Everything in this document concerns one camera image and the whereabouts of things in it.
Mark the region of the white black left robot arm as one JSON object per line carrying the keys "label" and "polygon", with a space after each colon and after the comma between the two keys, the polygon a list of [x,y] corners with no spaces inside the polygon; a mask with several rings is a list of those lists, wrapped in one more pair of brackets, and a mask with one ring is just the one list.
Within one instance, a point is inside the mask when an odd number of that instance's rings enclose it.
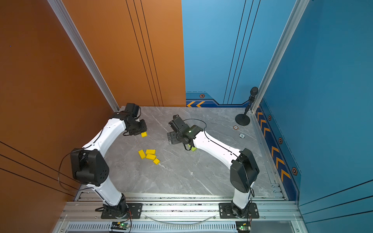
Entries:
{"label": "white black left robot arm", "polygon": [[96,209],[102,212],[102,218],[131,217],[126,197],[110,180],[110,168],[105,161],[108,149],[119,135],[137,136],[146,131],[145,120],[124,111],[116,112],[91,141],[70,153],[73,178],[93,189],[103,201],[103,206]]}

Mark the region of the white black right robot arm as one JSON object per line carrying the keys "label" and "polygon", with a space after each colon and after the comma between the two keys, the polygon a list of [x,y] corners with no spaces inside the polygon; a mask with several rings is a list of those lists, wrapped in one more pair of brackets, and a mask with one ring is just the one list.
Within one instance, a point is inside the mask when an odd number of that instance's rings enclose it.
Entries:
{"label": "white black right robot arm", "polygon": [[230,182],[234,187],[234,197],[231,201],[233,215],[237,218],[253,215],[249,208],[254,197],[253,186],[260,173],[257,162],[251,150],[230,147],[210,136],[199,126],[186,127],[167,133],[169,143],[201,149],[218,159],[230,170]]}

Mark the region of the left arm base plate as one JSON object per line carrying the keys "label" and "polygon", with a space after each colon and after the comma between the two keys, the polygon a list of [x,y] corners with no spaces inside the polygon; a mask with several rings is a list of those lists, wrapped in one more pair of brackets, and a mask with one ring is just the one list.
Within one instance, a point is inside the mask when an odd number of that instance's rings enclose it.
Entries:
{"label": "left arm base plate", "polygon": [[124,206],[103,206],[101,219],[140,219],[142,214],[142,203],[128,203]]}

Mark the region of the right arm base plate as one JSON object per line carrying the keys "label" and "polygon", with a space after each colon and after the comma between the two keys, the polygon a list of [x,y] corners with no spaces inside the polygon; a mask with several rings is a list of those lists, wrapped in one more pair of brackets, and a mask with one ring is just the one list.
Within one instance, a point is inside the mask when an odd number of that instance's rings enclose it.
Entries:
{"label": "right arm base plate", "polygon": [[228,218],[249,218],[258,219],[259,210],[256,203],[249,202],[244,209],[240,209],[235,204],[231,203],[219,203],[219,215],[222,219]]}

